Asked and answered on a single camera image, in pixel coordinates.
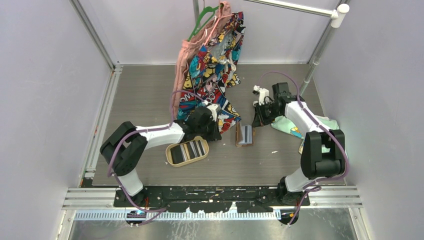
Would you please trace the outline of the brown leather card holder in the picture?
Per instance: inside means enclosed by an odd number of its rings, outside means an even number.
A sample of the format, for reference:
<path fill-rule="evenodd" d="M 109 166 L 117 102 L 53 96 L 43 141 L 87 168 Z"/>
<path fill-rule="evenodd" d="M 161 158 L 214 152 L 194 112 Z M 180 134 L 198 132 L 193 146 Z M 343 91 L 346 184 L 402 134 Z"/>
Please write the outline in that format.
<path fill-rule="evenodd" d="M 254 144 L 255 130 L 252 125 L 236 124 L 235 145 L 237 147 L 248 147 Z"/>

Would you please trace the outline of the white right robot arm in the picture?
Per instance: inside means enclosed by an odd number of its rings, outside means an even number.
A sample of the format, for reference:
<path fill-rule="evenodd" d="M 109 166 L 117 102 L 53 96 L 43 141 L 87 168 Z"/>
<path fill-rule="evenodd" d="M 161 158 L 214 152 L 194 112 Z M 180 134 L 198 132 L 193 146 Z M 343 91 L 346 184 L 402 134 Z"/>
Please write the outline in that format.
<path fill-rule="evenodd" d="M 312 114 L 304 99 L 293 95 L 286 82 L 268 89 L 255 85 L 252 90 L 258 99 L 253 102 L 252 127 L 270 125 L 277 117 L 290 120 L 303 136 L 300 168 L 283 177 L 277 185 L 276 197 L 283 205 L 291 205 L 297 196 L 315 182 L 340 176 L 346 171 L 345 135 L 331 129 Z"/>

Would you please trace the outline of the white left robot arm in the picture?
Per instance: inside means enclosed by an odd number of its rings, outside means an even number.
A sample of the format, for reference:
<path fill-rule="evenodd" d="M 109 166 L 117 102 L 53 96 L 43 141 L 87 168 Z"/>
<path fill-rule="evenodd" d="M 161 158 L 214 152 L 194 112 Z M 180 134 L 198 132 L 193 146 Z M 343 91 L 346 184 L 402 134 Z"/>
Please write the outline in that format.
<path fill-rule="evenodd" d="M 108 163 L 108 173 L 115 173 L 119 184 L 126 190 L 126 200 L 133 206 L 141 206 L 146 200 L 144 185 L 136 166 L 145 150 L 189 141 L 221 140 L 218 115 L 221 108 L 212 103 L 200 106 L 186 120 L 143 127 L 130 121 L 122 123 L 100 147 L 100 154 Z"/>

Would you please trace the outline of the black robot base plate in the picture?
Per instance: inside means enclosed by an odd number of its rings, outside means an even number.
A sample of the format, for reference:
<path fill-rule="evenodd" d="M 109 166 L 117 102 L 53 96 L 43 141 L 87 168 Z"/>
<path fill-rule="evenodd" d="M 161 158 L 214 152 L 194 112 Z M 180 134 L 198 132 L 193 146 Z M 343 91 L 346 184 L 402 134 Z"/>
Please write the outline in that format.
<path fill-rule="evenodd" d="M 303 192 L 287 192 L 277 186 L 147 186 L 132 200 L 139 206 L 169 213 L 268 213 L 274 208 L 309 206 Z"/>

